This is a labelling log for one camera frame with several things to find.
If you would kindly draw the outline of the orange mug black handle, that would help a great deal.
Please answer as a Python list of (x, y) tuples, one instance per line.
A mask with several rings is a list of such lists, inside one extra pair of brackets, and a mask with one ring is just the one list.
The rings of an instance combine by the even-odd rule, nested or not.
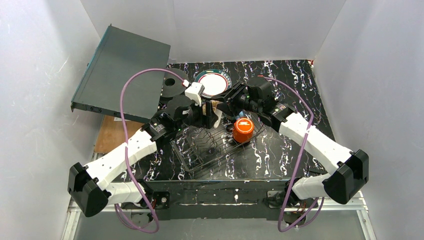
[(254, 122), (247, 117), (239, 118), (226, 128), (226, 130), (231, 133), (233, 140), (238, 144), (249, 142), (253, 137), (254, 129)]

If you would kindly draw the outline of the white floral bowl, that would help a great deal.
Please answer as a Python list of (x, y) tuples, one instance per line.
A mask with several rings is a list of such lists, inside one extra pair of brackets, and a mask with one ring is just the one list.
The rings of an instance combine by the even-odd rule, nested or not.
[(222, 111), (218, 109), (218, 105), (220, 103), (221, 102), (220, 101), (217, 101), (217, 100), (212, 100), (211, 101), (213, 113), (217, 116), (217, 120), (215, 120), (213, 122), (213, 128), (214, 129), (216, 129), (219, 126), (219, 124), (221, 122), (222, 114), (223, 114)]

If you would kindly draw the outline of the blue butterfly mug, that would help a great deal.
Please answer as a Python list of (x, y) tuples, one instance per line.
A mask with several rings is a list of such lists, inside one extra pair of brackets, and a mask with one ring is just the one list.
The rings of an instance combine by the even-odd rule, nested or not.
[(249, 116), (247, 115), (247, 113), (244, 110), (242, 110), (235, 116), (235, 120), (239, 120), (241, 118), (248, 118), (248, 117)]

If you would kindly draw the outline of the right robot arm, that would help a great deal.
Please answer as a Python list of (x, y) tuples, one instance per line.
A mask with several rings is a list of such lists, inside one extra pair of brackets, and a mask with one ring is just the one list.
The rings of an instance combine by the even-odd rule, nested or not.
[(293, 200), (329, 197), (345, 205), (368, 182), (368, 154), (361, 149), (353, 152), (310, 125), (294, 107), (277, 100), (265, 77), (238, 82), (212, 99), (219, 101), (218, 109), (229, 116), (242, 110), (257, 114), (263, 124), (303, 146), (321, 163), (326, 174), (294, 180)]

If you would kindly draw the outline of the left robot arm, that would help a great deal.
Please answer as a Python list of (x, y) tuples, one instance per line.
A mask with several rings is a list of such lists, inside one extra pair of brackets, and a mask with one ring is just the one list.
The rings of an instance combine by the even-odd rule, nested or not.
[(143, 185), (135, 178), (130, 182), (114, 182), (122, 172), (173, 141), (186, 126), (215, 128), (222, 117), (218, 108), (207, 100), (197, 103), (185, 95), (171, 99), (164, 109), (157, 111), (148, 123), (103, 157), (69, 169), (67, 191), (86, 217), (93, 217), (106, 206), (138, 203), (149, 199)]

